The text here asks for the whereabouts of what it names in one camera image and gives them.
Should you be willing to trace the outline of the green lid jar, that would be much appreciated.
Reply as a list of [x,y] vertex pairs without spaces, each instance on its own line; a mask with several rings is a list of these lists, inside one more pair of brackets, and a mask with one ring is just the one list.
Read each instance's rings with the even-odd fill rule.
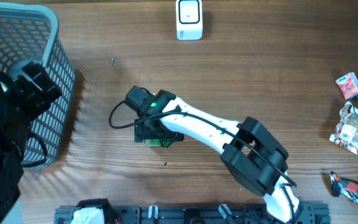
[[174,140],[171,139],[146,139],[145,145],[147,147],[170,147]]

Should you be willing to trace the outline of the red tissue pack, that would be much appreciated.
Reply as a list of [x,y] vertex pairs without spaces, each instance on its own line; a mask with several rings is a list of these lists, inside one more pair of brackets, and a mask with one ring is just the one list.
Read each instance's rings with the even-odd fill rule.
[[338,78],[336,84],[346,100],[358,95],[358,79],[354,72],[349,72]]

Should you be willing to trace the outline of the cookie snack pouch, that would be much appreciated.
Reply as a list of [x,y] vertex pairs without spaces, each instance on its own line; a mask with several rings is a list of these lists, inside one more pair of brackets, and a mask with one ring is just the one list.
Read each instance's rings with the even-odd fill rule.
[[358,109],[348,101],[340,110],[340,121],[329,140],[358,156]]

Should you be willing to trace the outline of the hex wrench set packet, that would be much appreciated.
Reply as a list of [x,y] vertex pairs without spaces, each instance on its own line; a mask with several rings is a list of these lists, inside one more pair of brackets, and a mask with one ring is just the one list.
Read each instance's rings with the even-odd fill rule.
[[345,195],[358,205],[358,181],[340,177],[334,171],[331,171],[330,179],[333,197]]

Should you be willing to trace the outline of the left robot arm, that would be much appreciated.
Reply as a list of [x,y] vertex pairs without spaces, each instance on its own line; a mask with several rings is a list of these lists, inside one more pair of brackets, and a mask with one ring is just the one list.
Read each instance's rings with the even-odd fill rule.
[[30,124],[62,94],[44,67],[33,61],[0,71],[0,223],[23,223],[19,182],[26,168],[43,165],[48,151]]

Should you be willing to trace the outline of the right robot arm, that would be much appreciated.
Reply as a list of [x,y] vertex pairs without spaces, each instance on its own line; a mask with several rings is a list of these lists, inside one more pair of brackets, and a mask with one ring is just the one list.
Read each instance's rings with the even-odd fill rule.
[[211,147],[233,178],[262,197],[267,213],[280,223],[313,221],[311,207],[302,205],[291,191],[287,150],[258,120],[227,120],[198,110],[180,97],[161,90],[152,94],[133,86],[124,104],[138,115],[138,122],[161,142],[185,134]]

